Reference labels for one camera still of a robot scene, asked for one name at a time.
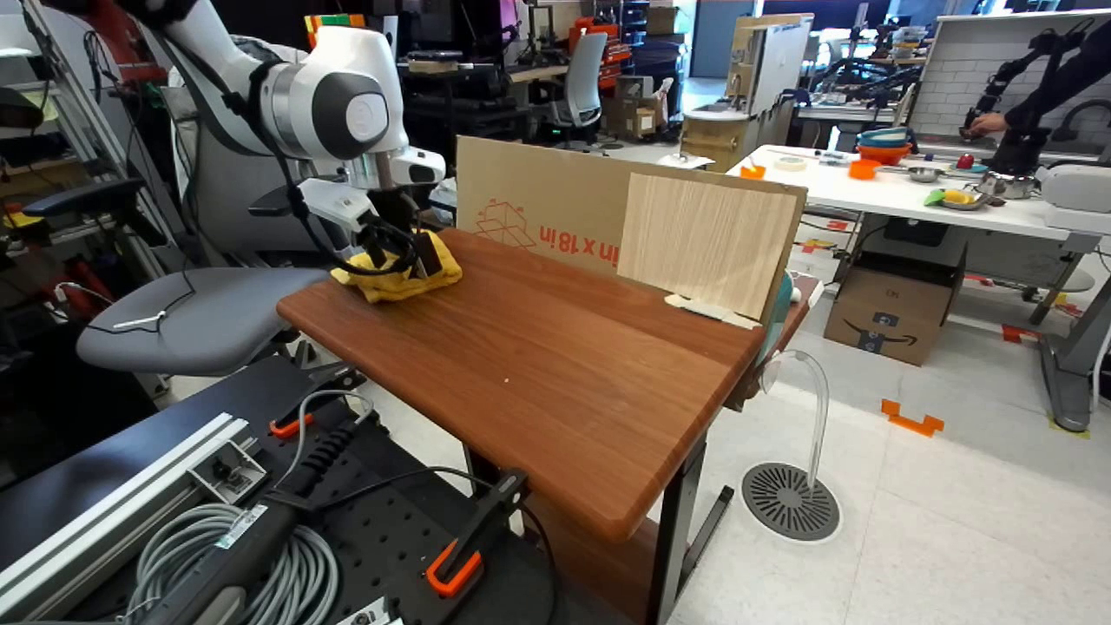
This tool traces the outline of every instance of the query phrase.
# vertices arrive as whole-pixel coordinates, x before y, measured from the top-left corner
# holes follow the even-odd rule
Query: gray cable
[[[202,504],[168,522],[138,552],[125,622],[148,611],[242,517],[239,508]],[[324,533],[300,523],[266,582],[245,606],[251,625],[324,625],[340,596],[340,561]]]

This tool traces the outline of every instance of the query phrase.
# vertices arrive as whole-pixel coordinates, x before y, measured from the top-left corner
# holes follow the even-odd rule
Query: white table
[[[850,179],[846,165],[823,165],[813,148],[797,147],[761,147],[742,163],[767,165],[767,179],[804,186],[804,203],[813,209],[919,218],[1032,240],[1068,240],[1068,228],[1044,224],[1044,210],[1053,210],[1053,203],[1041,199],[1005,202],[1004,209],[986,210],[949,210],[928,209],[928,194],[938,185],[914,185],[900,165],[881,165],[874,179]]]
[[[823,165],[813,148],[761,147],[742,163],[767,165],[762,179],[809,186],[809,209],[860,210],[865,221],[909,218],[952,224],[944,240],[960,250],[967,272],[1017,282],[1032,272],[1036,282],[1023,285],[1053,287],[1032,322],[1041,322],[1078,257],[1100,245],[1096,231],[1107,231],[1107,224],[1096,231],[1090,224],[1047,224],[1044,218],[1059,209],[1041,199],[1005,202],[1004,209],[986,210],[928,209],[928,192],[938,185],[914,185],[900,165],[881,165],[874,179],[850,179],[846,165]],[[1090,371],[1107,325],[1111,282],[1104,282],[1100,296],[1065,339],[1044,338],[1037,346],[1047,412],[1065,430],[1088,430],[1090,423]]]

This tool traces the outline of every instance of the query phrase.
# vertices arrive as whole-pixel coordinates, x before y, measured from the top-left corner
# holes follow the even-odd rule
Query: wooden table
[[[762,332],[475,231],[443,240],[466,267],[456,287],[368,306],[327,282],[279,312],[612,544],[665,490],[648,592],[662,622],[683,578],[705,430]]]

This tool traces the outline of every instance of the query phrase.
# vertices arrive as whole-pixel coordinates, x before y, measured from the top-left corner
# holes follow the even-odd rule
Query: round metal cover
[[[841,522],[832,494],[823,482],[809,494],[804,473],[795,465],[752,465],[740,490],[761,523],[795,540],[818,540]]]

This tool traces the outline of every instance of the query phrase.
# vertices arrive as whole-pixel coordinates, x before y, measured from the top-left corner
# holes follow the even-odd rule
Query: gray chair
[[[111,302],[75,339],[87,363],[141,373],[235,371],[293,338],[279,299],[327,279],[324,267],[263,265],[272,254],[313,250],[293,210],[256,203],[286,185],[272,156],[232,154],[202,127],[194,163],[184,221],[223,267],[172,272]]]

